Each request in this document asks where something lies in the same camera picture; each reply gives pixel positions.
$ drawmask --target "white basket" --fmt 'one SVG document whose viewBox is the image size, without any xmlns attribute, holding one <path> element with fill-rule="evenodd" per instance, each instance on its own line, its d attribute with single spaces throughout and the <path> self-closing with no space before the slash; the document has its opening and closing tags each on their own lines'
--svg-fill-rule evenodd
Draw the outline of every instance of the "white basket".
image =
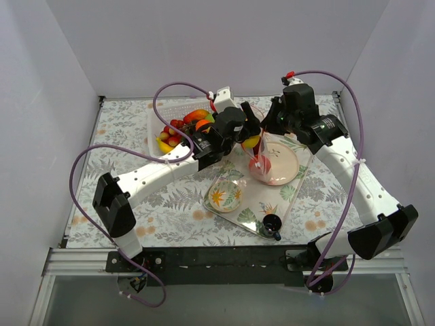
<svg viewBox="0 0 435 326">
<path fill-rule="evenodd" d="M 172 119 L 183 120 L 185 115 L 198 109 L 204 109 L 212 113 L 210 101 L 208 100 L 157 107 L 158 112 L 167 122 L 170 122 Z M 155 158 L 163 155 L 159 150 L 156 141 L 156 138 L 163 131 L 163 128 L 164 124 L 157 118 L 154 110 L 148 110 L 148 148 L 150 150 L 150 155 Z"/>
</svg>

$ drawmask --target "bowl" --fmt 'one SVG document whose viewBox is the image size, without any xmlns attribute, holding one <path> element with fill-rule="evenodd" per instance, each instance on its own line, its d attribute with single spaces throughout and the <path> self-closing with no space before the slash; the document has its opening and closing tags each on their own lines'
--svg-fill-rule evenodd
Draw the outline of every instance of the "bowl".
<svg viewBox="0 0 435 326">
<path fill-rule="evenodd" d="M 228 213 L 242 203 L 242 190 L 231 181 L 224 180 L 215 183 L 209 191 L 210 205 L 217 211 Z"/>
</svg>

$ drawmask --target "floral tablecloth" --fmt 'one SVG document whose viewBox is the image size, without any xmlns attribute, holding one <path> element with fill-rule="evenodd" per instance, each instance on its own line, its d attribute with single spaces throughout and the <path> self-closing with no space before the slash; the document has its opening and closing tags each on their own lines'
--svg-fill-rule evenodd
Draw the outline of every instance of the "floral tablecloth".
<svg viewBox="0 0 435 326">
<path fill-rule="evenodd" d="M 248 101 L 261 109 L 268 109 L 270 96 L 236 98 Z M 164 99 L 158 105 L 173 104 L 195 99 Z M 94 144 L 109 143 L 147 153 L 148 101 L 105 101 L 94 138 Z M 321 114 L 338 110 L 330 95 L 316 96 Z M 91 152 L 79 201 L 87 213 L 102 225 L 92 207 L 97 179 L 106 172 L 120 175 L 130 172 L 147 162 L 127 153 L 112 149 L 96 149 Z M 284 245 L 305 244 L 311 239 L 332 231 L 341 216 L 347 197 L 332 173 L 314 157 L 298 197 L 282 229 L 280 242 L 263 239 L 225 219 L 214 215 L 202 206 L 202 199 L 210 186 L 218 166 L 211 166 L 195 175 L 180 179 L 152 194 L 134 208 L 137 219 L 136 233 L 144 247 L 191 247 L 226 245 Z M 112 247 L 84 216 L 75 210 L 65 235 L 67 248 Z M 360 226 L 360 220 L 352 206 L 344 229 Z"/>
</svg>

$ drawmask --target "gray wall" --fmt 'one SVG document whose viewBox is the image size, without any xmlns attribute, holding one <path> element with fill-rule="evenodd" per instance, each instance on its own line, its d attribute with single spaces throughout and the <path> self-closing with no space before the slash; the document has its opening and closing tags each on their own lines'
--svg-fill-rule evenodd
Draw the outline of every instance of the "gray wall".
<svg viewBox="0 0 435 326">
<path fill-rule="evenodd" d="M 97 96 L 44 0 L 0 1 L 0 325 L 26 325 Z"/>
<path fill-rule="evenodd" d="M 47 2 L 97 93 L 138 97 L 175 80 L 276 94 L 290 70 L 347 77 L 388 0 Z M 340 87 L 306 80 L 318 93 Z"/>
<path fill-rule="evenodd" d="M 402 248 L 427 325 L 435 325 L 434 15 L 431 0 L 390 1 L 349 78 L 362 106 L 369 167 L 420 214 Z M 350 96 L 343 100 L 356 137 Z"/>
</svg>

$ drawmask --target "round plate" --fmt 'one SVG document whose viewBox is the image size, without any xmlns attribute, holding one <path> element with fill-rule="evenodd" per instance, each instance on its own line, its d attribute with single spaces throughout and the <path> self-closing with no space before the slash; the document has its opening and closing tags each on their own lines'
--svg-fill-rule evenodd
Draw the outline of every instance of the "round plate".
<svg viewBox="0 0 435 326">
<path fill-rule="evenodd" d="M 280 143 L 267 143 L 271 160 L 271 180 L 268 185 L 285 185 L 296 178 L 299 172 L 298 157 L 288 146 Z"/>
<path fill-rule="evenodd" d="M 209 201 L 215 210 L 228 213 L 242 203 L 242 191 L 238 185 L 231 181 L 220 181 L 211 187 Z"/>
</svg>

